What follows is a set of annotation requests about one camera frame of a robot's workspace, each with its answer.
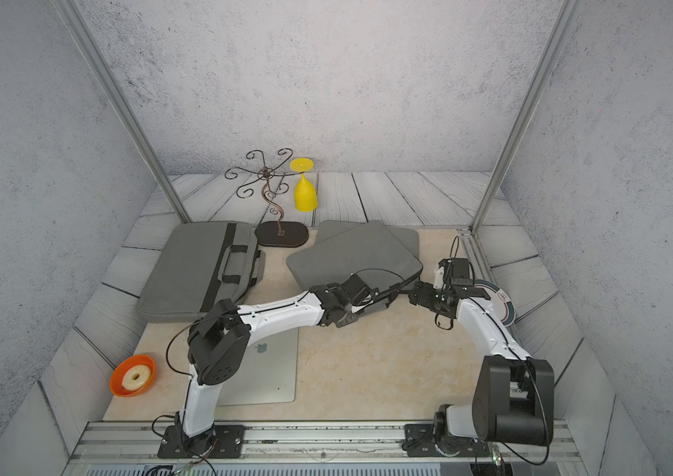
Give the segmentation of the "silver apple laptop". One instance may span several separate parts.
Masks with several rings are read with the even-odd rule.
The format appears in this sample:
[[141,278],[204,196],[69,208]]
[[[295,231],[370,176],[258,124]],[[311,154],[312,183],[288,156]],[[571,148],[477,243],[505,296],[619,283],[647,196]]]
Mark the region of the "silver apple laptop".
[[255,342],[235,376],[221,389],[220,407],[291,403],[297,382],[299,331],[292,329]]

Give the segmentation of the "grey zippered laptop bag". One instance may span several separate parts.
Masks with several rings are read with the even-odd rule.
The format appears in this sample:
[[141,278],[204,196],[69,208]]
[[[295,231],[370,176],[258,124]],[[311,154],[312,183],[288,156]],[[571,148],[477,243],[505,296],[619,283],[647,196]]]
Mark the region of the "grey zippered laptop bag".
[[182,224],[162,250],[136,313],[148,323],[195,321],[224,299],[242,303],[262,279],[264,266],[252,225]]

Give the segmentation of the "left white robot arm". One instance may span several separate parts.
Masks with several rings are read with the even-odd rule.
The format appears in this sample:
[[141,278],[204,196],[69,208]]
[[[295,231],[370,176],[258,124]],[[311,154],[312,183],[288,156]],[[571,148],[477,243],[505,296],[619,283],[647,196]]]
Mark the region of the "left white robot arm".
[[223,383],[237,374],[249,346],[300,327],[343,326],[379,299],[378,290],[352,275],[342,284],[315,286],[272,303],[217,303],[189,330],[190,384],[180,413],[183,434],[196,438],[213,428]]

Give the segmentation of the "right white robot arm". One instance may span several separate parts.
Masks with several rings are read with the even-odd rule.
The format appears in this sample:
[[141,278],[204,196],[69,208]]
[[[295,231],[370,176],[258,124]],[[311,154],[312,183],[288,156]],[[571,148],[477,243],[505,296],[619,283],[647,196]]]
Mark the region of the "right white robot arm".
[[445,433],[548,447],[554,430],[554,370],[509,332],[516,311],[506,291],[477,279],[468,259],[448,258],[439,263],[433,283],[415,285],[410,303],[463,325],[483,357],[473,400],[442,406]]

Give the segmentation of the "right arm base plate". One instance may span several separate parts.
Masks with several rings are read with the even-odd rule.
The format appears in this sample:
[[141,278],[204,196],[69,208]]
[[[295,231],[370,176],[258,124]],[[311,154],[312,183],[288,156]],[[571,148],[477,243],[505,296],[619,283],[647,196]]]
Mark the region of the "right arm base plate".
[[436,434],[433,424],[406,424],[401,450],[409,457],[487,458],[488,445],[474,438]]

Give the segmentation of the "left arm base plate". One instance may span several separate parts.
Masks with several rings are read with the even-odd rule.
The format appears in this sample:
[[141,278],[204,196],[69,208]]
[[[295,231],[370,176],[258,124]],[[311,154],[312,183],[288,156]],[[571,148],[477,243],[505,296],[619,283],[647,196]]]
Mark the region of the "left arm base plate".
[[174,424],[168,426],[162,438],[157,457],[237,459],[241,450],[246,427],[242,424],[215,424],[210,430],[189,438],[183,428]]

